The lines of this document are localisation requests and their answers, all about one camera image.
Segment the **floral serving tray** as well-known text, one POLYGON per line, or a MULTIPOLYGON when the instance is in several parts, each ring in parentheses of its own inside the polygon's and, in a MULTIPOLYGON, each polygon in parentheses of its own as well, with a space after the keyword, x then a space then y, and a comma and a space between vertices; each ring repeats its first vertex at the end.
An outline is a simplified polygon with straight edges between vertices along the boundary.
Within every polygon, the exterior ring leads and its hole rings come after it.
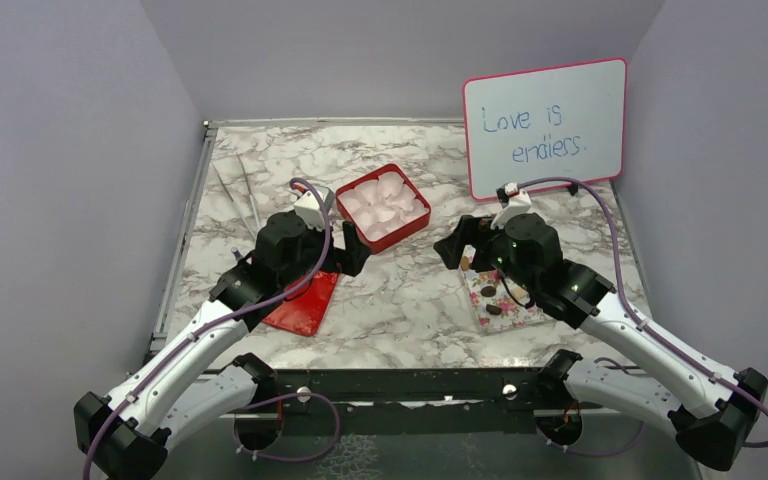
POLYGON ((474 255, 475 249, 467 246, 460 261, 459 273, 467 289, 473 317, 485 335, 553 322, 553 319, 542 310, 530 304, 529 294, 512 280, 503 278, 495 270, 476 272, 471 269, 474 255), (481 295, 480 290, 488 285, 496 288, 497 293, 494 297, 481 295), (485 311, 485 306, 488 304, 499 306, 503 310, 502 314, 489 315, 485 311))

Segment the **pink framed whiteboard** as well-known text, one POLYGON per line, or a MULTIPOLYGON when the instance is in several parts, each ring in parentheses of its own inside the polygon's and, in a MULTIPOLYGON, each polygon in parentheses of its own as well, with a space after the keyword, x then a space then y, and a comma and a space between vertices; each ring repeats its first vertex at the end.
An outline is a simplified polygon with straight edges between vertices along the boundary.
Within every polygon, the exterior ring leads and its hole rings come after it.
POLYGON ((617 177, 624 163, 622 57, 467 80, 462 87, 471 196, 510 182, 558 188, 617 177))

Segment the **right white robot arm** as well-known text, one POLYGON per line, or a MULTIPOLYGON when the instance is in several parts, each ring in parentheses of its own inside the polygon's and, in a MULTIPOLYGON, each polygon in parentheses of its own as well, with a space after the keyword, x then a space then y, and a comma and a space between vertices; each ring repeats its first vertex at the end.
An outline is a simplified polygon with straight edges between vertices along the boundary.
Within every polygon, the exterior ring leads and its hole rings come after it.
POLYGON ((545 404, 599 404, 672 434, 706 467, 731 469, 768 388, 760 372, 707 359, 624 306, 609 280, 564 258, 557 231, 537 214, 516 215, 501 229, 492 228, 490 217, 465 215, 433 248, 448 269, 456 269, 467 246, 475 250, 473 270, 511 280, 543 313, 608 344, 647 374, 625 376, 560 350, 536 383, 545 404))

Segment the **dark oval chocolate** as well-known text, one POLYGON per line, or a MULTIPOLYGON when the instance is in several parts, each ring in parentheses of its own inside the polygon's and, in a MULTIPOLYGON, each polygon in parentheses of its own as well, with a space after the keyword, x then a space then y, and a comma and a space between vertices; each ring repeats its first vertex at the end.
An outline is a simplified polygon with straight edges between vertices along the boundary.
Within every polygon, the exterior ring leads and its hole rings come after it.
POLYGON ((488 285, 488 286, 483 287, 480 290, 480 293, 481 293, 481 295, 483 297, 494 297, 496 295, 496 293, 497 293, 497 290, 496 290, 496 288, 494 286, 488 285))

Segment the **metal serving tongs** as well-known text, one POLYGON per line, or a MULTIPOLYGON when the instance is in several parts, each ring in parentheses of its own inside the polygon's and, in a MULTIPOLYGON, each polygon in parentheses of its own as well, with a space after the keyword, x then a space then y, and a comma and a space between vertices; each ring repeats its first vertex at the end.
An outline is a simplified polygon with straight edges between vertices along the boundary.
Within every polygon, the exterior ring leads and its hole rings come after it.
POLYGON ((245 190, 239 195, 231 192, 229 183, 224 180, 222 172, 216 163, 214 161, 210 161, 209 165, 213 170, 214 175, 216 176, 216 179, 219 182, 219 185, 227 197, 230 205, 237 213, 246 231, 249 233, 251 238, 255 240, 261 229, 259 204, 252 190, 252 185, 250 183, 245 164, 242 160, 242 156, 240 154, 236 154, 235 158, 239 166, 243 185, 245 187, 245 190))

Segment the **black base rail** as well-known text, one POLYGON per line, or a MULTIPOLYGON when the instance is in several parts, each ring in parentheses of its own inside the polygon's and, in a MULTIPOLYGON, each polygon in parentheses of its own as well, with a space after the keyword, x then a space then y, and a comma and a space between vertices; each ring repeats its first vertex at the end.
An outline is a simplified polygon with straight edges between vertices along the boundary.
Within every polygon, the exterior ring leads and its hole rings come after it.
POLYGON ((235 410, 233 435, 255 450, 280 437, 542 433, 569 445, 580 405, 536 367, 283 369, 235 410))

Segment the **red chocolate box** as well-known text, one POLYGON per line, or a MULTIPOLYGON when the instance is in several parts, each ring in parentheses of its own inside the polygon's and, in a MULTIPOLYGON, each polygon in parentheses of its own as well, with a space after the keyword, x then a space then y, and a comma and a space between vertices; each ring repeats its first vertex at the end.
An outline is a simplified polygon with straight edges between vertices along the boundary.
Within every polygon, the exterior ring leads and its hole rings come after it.
POLYGON ((379 254, 427 227, 431 206, 395 163, 383 165, 341 186, 336 206, 358 237, 379 254))

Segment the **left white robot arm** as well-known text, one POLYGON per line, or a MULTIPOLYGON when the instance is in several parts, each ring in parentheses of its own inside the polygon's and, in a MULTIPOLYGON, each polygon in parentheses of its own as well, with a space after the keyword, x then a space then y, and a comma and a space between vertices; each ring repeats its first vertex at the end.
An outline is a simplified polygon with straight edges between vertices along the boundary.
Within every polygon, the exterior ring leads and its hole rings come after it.
POLYGON ((106 394, 86 393, 74 406, 82 476, 98 468, 110 479, 151 479, 169 453, 234 409, 279 417, 277 374, 257 355, 235 357, 209 381, 209 365, 320 273, 358 275, 371 254, 351 221, 344 245, 318 208, 270 216, 254 248, 220 275, 188 325, 140 370, 106 394))

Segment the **red box lid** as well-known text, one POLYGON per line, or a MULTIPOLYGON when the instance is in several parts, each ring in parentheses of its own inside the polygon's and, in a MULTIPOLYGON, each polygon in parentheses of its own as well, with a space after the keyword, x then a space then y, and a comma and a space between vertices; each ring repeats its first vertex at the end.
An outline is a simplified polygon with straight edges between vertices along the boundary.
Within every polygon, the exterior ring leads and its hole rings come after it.
POLYGON ((297 335, 315 335, 325 318, 339 278, 339 273, 318 272, 303 288, 288 296, 263 322, 297 335))

